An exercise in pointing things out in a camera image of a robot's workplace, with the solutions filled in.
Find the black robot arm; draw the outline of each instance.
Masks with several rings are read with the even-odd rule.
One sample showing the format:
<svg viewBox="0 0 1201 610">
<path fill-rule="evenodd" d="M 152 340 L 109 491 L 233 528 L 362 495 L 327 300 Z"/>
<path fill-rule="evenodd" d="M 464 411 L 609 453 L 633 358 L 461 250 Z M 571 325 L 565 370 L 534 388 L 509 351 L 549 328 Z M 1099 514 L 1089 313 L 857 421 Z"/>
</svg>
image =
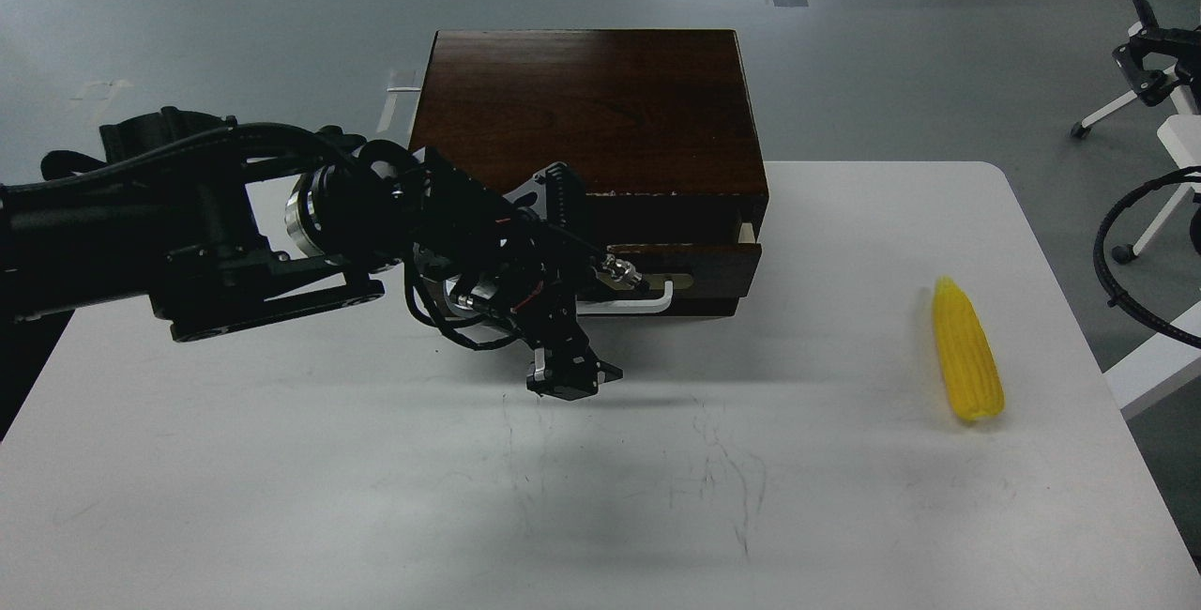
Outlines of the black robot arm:
<svg viewBox="0 0 1201 610">
<path fill-rule="evenodd" d="M 74 307 L 147 294 L 175 341 L 195 341 L 377 299 L 371 275 L 394 264 L 419 322 L 472 349 L 526 341 L 539 395 L 579 399 L 621 376 L 588 347 L 575 298 L 607 288 L 598 275 L 645 283 L 588 241 L 584 184 L 561 162 L 502 196 L 432 148 L 337 127 L 167 107 L 101 138 L 107 161 L 49 152 L 46 183 L 0 186 L 0 341 L 34 363 L 28 383 L 6 387 L 4 430 Z M 246 195 L 293 174 L 286 220 L 300 259 L 271 250 Z M 342 283 L 293 293 L 334 276 Z M 462 333 L 476 324 L 495 337 Z"/>
</svg>

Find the black cable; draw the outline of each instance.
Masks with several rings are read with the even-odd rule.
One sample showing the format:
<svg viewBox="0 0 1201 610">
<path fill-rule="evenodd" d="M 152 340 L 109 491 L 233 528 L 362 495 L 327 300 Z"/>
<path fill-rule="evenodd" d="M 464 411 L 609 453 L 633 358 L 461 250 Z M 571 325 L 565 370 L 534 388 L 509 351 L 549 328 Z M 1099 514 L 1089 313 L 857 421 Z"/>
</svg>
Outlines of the black cable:
<svg viewBox="0 0 1201 610">
<path fill-rule="evenodd" d="M 464 346 L 467 349 L 482 352 L 489 349 L 498 349 L 502 346 L 512 345 L 519 339 L 515 333 L 513 335 L 500 337 L 495 341 L 485 341 L 485 343 L 479 343 L 479 341 L 473 341 L 471 337 L 462 335 L 462 333 L 455 329 L 472 327 L 472 324 L 479 324 L 484 321 L 484 316 L 473 316 L 471 319 L 462 321 L 450 321 L 442 316 L 442 311 L 434 303 L 429 289 L 425 288 L 424 281 L 417 274 L 416 264 L 413 264 L 412 255 L 402 256 L 402 264 L 405 267 L 405 303 L 408 306 L 410 315 L 413 316 L 418 322 L 425 324 L 426 327 L 432 327 L 442 333 L 443 337 L 453 341 L 453 343 Z M 428 315 L 422 313 L 419 307 L 417 307 L 417 301 L 413 299 L 413 293 L 422 299 L 422 305 L 425 306 Z"/>
<path fill-rule="evenodd" d="M 304 152 L 305 149 L 311 149 L 325 165 L 343 166 L 355 174 L 370 173 L 364 166 L 351 161 L 351 157 L 329 143 L 329 139 L 323 139 L 322 136 L 313 134 L 311 131 L 292 127 L 289 124 L 252 122 L 237 127 L 202 131 L 198 134 L 187 136 L 185 139 L 174 140 L 172 144 L 155 148 L 153 151 L 142 152 L 137 157 L 88 171 L 86 174 L 56 178 L 47 183 L 8 186 L 8 191 L 13 196 L 30 195 L 30 192 L 72 191 L 103 181 L 103 179 L 127 178 L 129 174 L 145 169 L 147 166 L 159 165 L 159 162 L 190 160 L 197 152 L 217 151 L 222 148 L 238 151 L 244 157 L 274 157 L 282 154 L 280 151 Z"/>
<path fill-rule="evenodd" d="M 413 316 L 413 319 L 417 319 L 422 324 L 425 324 L 426 327 L 430 327 L 432 329 L 437 328 L 437 323 L 435 323 L 429 315 L 425 315 L 424 311 L 420 310 L 420 307 L 417 307 L 417 298 L 414 297 L 414 292 L 417 289 L 417 285 L 422 285 L 424 283 L 424 281 L 422 281 L 420 277 L 412 277 L 410 275 L 408 269 L 410 268 L 407 264 L 405 267 L 405 305 L 408 306 L 408 313 Z M 484 315 L 472 316 L 472 318 L 468 319 L 446 319 L 447 324 L 449 324 L 449 327 L 454 329 L 474 327 L 476 324 L 479 324 L 483 321 L 484 321 Z"/>
<path fill-rule="evenodd" d="M 1097 239 L 1093 243 L 1093 268 L 1097 271 L 1097 277 L 1101 283 L 1101 288 L 1104 288 L 1105 293 L 1110 297 L 1109 305 L 1111 307 L 1122 307 L 1127 315 L 1133 316 L 1133 318 L 1143 324 L 1143 327 L 1163 333 L 1163 335 L 1173 337 L 1173 340 L 1182 341 L 1184 345 L 1201 348 L 1201 336 L 1195 336 L 1193 333 L 1182 331 L 1182 329 L 1172 327 L 1172 324 L 1164 321 L 1161 316 L 1153 313 L 1153 311 L 1147 310 L 1145 306 L 1140 305 L 1140 303 L 1135 301 L 1135 299 L 1130 298 L 1127 289 L 1118 283 L 1113 273 L 1110 271 L 1110 264 L 1105 258 L 1105 237 L 1106 234 L 1110 234 L 1113 222 L 1118 220 L 1118 216 L 1121 216 L 1125 209 L 1131 208 L 1139 199 L 1145 198 L 1145 196 L 1151 195 L 1153 191 L 1160 190 L 1160 187 L 1175 186 L 1175 184 L 1181 183 L 1201 183 L 1201 177 L 1199 177 L 1197 173 L 1201 173 L 1201 166 L 1188 166 L 1184 169 L 1172 171 L 1170 174 L 1164 174 L 1164 177 L 1155 178 L 1152 181 L 1145 183 L 1142 186 L 1137 186 L 1135 190 L 1127 192 L 1127 195 L 1123 196 L 1123 198 L 1113 205 L 1113 209 L 1110 209 L 1110 211 L 1106 213 L 1105 217 L 1101 220 L 1101 226 L 1097 231 Z"/>
<path fill-rule="evenodd" d="M 593 245 L 592 243 L 587 241 L 587 239 L 584 239 L 582 237 L 579 237 L 579 234 L 573 233 L 573 231 L 570 229 L 560 228 L 558 226 L 555 226 L 554 222 L 542 221 L 540 225 L 545 226 L 545 228 L 551 231 L 551 233 L 558 234 L 558 237 L 561 238 L 572 239 L 572 241 L 574 241 L 576 245 L 582 246 L 585 250 L 592 253 L 592 256 L 597 256 L 597 258 L 599 259 L 604 259 L 604 256 L 609 256 L 609 251 L 602 250 L 602 247 Z"/>
</svg>

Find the wooden box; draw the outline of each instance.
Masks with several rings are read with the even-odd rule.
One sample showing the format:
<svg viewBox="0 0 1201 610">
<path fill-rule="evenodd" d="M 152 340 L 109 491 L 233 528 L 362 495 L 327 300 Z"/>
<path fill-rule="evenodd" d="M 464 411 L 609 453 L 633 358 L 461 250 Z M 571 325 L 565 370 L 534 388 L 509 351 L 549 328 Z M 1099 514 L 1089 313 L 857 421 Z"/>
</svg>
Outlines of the wooden box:
<svg viewBox="0 0 1201 610">
<path fill-rule="evenodd" d="M 734 315 L 751 289 L 767 181 L 733 30 L 442 30 L 424 145 L 501 192 L 566 161 L 597 243 L 692 277 L 667 315 Z"/>
</svg>

